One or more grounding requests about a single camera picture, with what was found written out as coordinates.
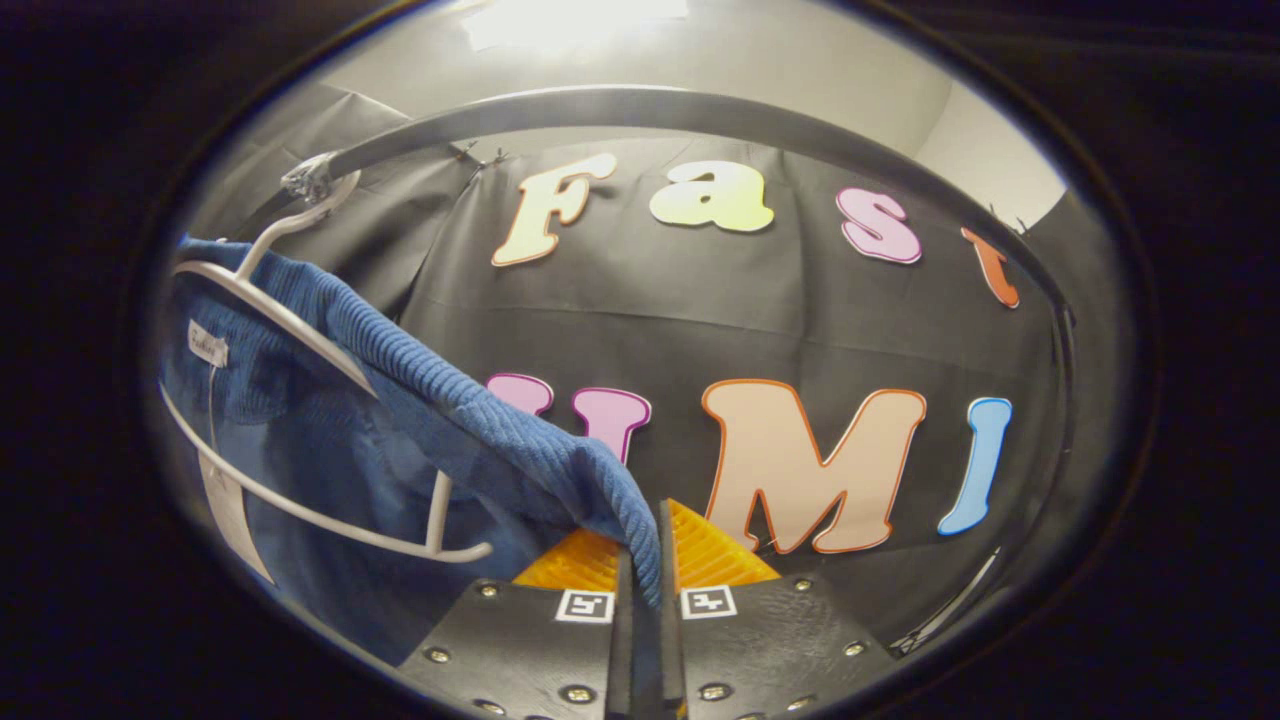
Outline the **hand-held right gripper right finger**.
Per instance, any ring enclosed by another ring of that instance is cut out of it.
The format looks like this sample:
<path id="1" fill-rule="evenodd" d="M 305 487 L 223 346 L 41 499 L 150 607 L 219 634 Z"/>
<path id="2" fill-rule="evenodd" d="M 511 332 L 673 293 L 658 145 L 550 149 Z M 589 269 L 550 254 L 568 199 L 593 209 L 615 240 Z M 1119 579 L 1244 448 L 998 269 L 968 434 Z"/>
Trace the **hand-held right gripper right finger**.
<path id="1" fill-rule="evenodd" d="M 680 589 L 675 502 L 658 518 L 663 719 L 817 719 L 859 705 L 895 667 L 818 575 Z"/>

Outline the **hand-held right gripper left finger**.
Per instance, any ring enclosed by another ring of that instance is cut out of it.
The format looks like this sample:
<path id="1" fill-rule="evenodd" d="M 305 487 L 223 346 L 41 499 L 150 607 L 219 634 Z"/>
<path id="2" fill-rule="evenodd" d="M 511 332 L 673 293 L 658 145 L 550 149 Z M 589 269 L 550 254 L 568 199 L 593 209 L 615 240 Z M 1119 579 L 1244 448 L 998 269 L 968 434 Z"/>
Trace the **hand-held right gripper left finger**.
<path id="1" fill-rule="evenodd" d="M 579 529 L 509 582 L 475 580 L 399 673 L 489 717 L 628 719 L 631 600 L 630 552 Z"/>

